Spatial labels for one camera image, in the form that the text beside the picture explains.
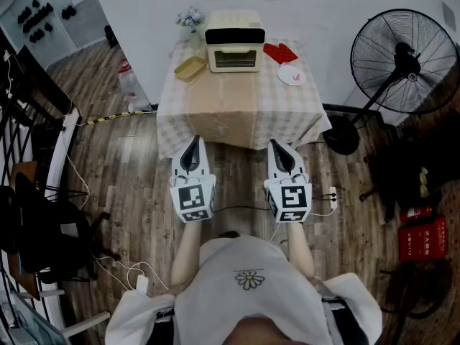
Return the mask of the table with checkered cloth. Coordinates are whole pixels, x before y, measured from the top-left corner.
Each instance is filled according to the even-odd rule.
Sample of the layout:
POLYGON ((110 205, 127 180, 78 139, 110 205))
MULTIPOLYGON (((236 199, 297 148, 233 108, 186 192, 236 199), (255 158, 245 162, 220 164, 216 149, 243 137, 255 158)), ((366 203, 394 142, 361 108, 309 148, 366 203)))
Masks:
MULTIPOLYGON (((277 77, 280 65, 267 54, 262 55, 257 81, 257 115, 255 118, 252 147, 263 150, 270 139, 291 143, 297 147, 314 142, 331 124, 323 109, 319 93, 305 58, 303 47, 296 40, 269 38, 273 45, 287 45, 298 59, 292 64, 306 76, 301 86, 289 86, 277 77)), ((186 113, 190 84, 175 77, 174 70, 194 55, 203 56, 205 50, 194 50, 187 42, 177 42, 170 59, 157 110, 157 138, 159 156, 172 157, 188 139, 195 135, 186 113)))

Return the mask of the person's white daisy t-shirt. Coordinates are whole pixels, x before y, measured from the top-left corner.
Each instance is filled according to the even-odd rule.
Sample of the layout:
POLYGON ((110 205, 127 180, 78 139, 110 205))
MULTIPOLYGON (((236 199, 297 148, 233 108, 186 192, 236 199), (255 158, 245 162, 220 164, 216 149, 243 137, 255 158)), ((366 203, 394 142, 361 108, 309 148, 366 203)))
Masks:
POLYGON ((223 345, 243 318, 269 318, 307 345, 347 345, 347 331, 373 345, 382 333, 380 307, 355 274, 309 280, 274 244, 240 236, 206 242, 178 294, 124 293, 105 344, 223 345))

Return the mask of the group of black wall items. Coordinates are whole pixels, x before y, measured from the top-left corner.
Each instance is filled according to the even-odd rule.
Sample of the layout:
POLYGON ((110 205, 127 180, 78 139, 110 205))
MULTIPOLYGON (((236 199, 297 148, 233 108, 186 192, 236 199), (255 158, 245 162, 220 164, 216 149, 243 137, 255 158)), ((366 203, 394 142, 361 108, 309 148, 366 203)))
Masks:
POLYGON ((17 17, 17 24, 22 28, 29 42, 36 44, 46 36, 57 35, 53 32, 55 27, 51 22, 54 14, 55 10, 50 2, 41 4, 38 0, 32 0, 32 7, 26 6, 17 17))

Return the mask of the person's right forearm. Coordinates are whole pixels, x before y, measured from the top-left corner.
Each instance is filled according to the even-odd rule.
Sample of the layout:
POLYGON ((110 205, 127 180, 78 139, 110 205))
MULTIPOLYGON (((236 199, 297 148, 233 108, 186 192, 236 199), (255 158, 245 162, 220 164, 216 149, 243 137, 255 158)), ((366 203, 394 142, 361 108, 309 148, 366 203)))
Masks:
POLYGON ((292 222, 286 224, 286 227, 288 259, 291 265, 305 278, 313 279, 316 276, 316 269, 303 225, 292 222))

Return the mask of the red quilted oven mitt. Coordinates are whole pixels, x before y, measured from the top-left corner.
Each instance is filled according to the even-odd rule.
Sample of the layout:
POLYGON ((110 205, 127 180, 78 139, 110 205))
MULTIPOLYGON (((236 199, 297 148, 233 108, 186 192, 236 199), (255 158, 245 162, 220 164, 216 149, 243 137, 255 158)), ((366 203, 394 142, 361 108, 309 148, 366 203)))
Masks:
POLYGON ((263 51, 279 65, 293 63, 298 59, 298 56, 283 43, 279 45, 265 43, 263 51))

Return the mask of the yellow baking tray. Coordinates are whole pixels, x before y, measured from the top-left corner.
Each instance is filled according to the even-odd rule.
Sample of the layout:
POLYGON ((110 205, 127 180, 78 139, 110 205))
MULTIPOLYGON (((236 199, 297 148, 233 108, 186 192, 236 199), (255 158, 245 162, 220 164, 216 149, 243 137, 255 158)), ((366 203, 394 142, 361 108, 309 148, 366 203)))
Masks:
POLYGON ((206 66, 207 62, 205 59, 193 56, 176 67, 174 74, 178 80, 189 83, 200 75, 206 69, 206 66))

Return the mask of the clear plastic bag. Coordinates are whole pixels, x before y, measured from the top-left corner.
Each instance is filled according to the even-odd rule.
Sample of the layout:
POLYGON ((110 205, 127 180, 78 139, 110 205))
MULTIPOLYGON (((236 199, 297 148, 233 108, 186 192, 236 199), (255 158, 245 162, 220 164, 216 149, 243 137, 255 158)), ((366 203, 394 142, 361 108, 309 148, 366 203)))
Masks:
POLYGON ((121 60, 121 66, 118 70, 118 79, 121 92, 128 101, 129 112, 151 110, 150 101, 126 58, 121 60))

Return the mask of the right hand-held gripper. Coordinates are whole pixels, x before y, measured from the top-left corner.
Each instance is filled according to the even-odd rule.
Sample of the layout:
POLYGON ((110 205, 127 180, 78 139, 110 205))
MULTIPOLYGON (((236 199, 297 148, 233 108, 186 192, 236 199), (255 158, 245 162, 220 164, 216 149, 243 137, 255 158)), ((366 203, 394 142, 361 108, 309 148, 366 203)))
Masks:
POLYGON ((285 173, 293 177, 267 179, 264 191, 276 223, 302 224, 311 212, 312 185, 300 154, 289 144, 271 139, 267 147, 270 178, 285 173))

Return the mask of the grey wall box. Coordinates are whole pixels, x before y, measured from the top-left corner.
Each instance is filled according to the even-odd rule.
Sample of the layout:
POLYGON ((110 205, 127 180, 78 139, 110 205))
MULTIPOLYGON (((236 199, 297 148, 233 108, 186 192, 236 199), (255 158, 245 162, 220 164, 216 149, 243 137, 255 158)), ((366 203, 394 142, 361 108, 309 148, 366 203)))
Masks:
POLYGON ((444 2, 441 2, 443 10, 443 18, 445 25, 451 29, 453 32, 456 31, 456 17, 454 11, 444 2))

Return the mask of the red fire equipment box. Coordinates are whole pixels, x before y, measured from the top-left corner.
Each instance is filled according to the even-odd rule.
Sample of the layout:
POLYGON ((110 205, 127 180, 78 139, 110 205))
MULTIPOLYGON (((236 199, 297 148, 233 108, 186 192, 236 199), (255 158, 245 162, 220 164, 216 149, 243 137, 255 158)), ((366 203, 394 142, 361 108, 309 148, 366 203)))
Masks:
POLYGON ((438 217, 434 222, 401 227, 398 230, 399 260, 408 262, 444 258, 449 248, 448 237, 445 216, 438 217))

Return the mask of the black office chair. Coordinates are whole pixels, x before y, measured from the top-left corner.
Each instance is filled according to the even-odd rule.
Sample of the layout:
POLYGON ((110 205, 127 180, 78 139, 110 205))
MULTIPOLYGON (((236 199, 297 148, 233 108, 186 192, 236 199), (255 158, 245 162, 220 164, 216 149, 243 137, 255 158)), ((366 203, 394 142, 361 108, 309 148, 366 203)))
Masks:
POLYGON ((18 255, 22 270, 45 284, 79 280, 83 268, 97 280, 93 261, 98 256, 121 259, 98 238, 99 225, 110 217, 103 212, 89 223, 74 203, 46 199, 18 173, 14 188, 0 186, 0 249, 18 255))

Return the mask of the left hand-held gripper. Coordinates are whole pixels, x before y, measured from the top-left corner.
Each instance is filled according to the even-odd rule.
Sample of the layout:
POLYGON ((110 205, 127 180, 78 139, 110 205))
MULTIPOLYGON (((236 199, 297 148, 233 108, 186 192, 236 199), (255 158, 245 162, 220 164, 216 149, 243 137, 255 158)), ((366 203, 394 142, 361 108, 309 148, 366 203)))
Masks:
POLYGON ((179 219, 184 224, 211 219, 216 199, 216 176, 207 175, 208 155, 201 136, 191 137, 175 153, 172 174, 170 194, 179 219), (191 176, 196 173, 202 176, 191 176))

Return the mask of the person's left forearm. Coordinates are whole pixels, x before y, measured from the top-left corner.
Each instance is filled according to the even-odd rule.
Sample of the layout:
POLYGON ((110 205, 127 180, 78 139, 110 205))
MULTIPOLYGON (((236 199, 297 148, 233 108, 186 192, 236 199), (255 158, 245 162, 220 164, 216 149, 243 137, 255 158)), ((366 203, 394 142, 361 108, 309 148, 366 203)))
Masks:
POLYGON ((184 225, 178 251, 170 271, 170 289, 192 280, 199 268, 202 222, 184 225))

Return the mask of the brown table runner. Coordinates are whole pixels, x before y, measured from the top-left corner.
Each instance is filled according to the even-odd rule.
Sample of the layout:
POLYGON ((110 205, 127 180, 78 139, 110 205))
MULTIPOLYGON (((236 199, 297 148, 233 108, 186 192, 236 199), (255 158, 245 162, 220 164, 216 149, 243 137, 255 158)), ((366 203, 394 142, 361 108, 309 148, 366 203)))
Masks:
POLYGON ((251 148, 257 115, 256 75, 206 70, 190 84, 186 113, 194 133, 205 141, 251 148))

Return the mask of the red fire extinguisher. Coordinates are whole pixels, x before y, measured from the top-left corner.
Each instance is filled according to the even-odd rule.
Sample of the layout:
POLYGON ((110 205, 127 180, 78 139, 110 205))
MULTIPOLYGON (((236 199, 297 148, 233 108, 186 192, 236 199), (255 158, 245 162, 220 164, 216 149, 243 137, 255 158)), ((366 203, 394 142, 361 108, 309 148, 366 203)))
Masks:
POLYGON ((430 206, 412 207, 406 211, 401 211, 399 214, 400 221, 407 223, 409 221, 423 220, 432 215, 432 208, 430 206))

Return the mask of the pale blue flower bouquet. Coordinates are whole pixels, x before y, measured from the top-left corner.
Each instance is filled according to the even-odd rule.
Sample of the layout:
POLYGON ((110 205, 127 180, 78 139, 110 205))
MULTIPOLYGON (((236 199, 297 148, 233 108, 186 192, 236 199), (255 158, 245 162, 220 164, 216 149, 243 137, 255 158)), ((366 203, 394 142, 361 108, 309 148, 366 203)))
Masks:
POLYGON ((201 46, 201 34, 199 28, 206 22, 206 15, 199 8, 190 6, 185 11, 177 14, 175 23, 180 27, 190 29, 190 45, 197 50, 201 46))

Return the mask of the black floor fan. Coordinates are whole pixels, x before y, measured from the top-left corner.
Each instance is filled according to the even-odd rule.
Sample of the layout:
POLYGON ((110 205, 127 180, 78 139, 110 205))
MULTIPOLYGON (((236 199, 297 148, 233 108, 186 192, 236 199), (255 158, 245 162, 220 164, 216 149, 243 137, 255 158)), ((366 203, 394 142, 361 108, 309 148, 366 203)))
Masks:
POLYGON ((351 74, 368 102, 353 119, 330 116, 325 143, 340 155, 359 146, 357 122, 373 106, 404 115, 429 114, 449 104, 460 88, 460 53, 434 19, 391 9, 368 19, 350 53, 351 74))

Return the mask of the cream toaster oven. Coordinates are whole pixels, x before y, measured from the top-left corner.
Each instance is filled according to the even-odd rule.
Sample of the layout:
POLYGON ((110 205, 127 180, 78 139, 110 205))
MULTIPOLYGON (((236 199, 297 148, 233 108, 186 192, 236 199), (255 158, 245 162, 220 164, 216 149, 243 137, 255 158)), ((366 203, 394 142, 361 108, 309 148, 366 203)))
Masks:
POLYGON ((210 47, 253 47, 262 53, 265 30, 255 10, 221 10, 211 13, 205 30, 207 51, 210 47))

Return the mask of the yellow black striped floor strip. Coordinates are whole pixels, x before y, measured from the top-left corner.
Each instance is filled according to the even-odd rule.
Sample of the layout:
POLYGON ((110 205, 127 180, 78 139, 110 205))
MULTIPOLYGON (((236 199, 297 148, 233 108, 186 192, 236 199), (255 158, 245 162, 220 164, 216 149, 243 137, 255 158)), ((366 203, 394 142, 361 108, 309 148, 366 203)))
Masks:
POLYGON ((105 116, 105 117, 94 119, 94 120, 88 120, 84 122, 83 124, 80 124, 80 126, 82 127, 82 126, 87 126, 87 125, 94 125, 94 124, 109 121, 109 120, 120 119, 124 117, 129 117, 129 116, 143 115, 143 114, 150 114, 150 112, 149 111, 122 112, 119 114, 113 114, 113 115, 105 116))

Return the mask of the white round plate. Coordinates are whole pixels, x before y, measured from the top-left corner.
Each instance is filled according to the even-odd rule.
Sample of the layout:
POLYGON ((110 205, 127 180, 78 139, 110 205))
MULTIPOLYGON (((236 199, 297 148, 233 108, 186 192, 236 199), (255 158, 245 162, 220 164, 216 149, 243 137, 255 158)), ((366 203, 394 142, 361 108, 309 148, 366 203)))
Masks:
POLYGON ((293 65, 280 66, 277 70, 277 77, 289 86, 301 86, 306 80, 305 73, 293 65))

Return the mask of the black metal rack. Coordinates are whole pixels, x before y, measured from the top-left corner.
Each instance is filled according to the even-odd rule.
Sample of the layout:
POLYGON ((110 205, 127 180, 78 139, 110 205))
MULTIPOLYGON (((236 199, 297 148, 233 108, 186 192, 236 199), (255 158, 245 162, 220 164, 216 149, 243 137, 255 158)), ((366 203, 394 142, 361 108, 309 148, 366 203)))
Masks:
POLYGON ((0 29, 0 186, 29 176, 50 201, 87 197, 69 189, 67 171, 81 115, 27 47, 13 50, 0 29))

